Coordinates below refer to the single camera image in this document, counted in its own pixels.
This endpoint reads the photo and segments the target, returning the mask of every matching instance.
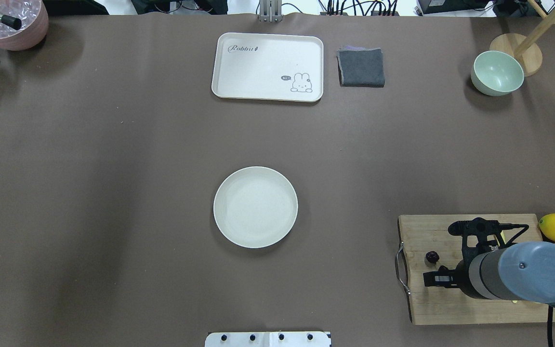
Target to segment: bowl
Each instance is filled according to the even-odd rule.
[[[20,18],[23,24],[15,30],[0,23],[0,48],[21,51],[46,36],[48,13],[41,0],[0,0],[0,13]]]
[[[507,53],[483,52],[474,60],[471,80],[475,88],[489,96],[514,92],[524,83],[524,69]]]

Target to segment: cutting board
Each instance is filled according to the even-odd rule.
[[[404,242],[410,288],[408,305],[410,320],[415,325],[481,324],[481,323],[534,323],[547,321],[548,306],[526,301],[472,299],[457,288],[425,287],[423,273],[438,270],[445,265],[455,266],[462,260],[461,237],[449,235],[447,228],[457,220],[482,217],[501,223],[528,224],[530,228],[516,242],[541,241],[538,219],[533,214],[453,214],[453,215],[401,215],[398,218],[399,236]],[[520,229],[504,231],[505,240]],[[425,254],[436,251],[440,261],[436,265],[425,263]]]

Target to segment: table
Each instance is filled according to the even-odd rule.
[[[61,17],[0,51],[0,347],[187,346],[208,332],[330,330],[336,347],[543,345],[543,324],[414,327],[395,278],[402,214],[555,212],[555,28],[517,92],[472,61],[536,18]],[[219,99],[226,31],[314,35],[317,103]],[[384,88],[340,87],[335,51],[380,46]],[[291,233],[225,239],[230,173],[284,174]]]

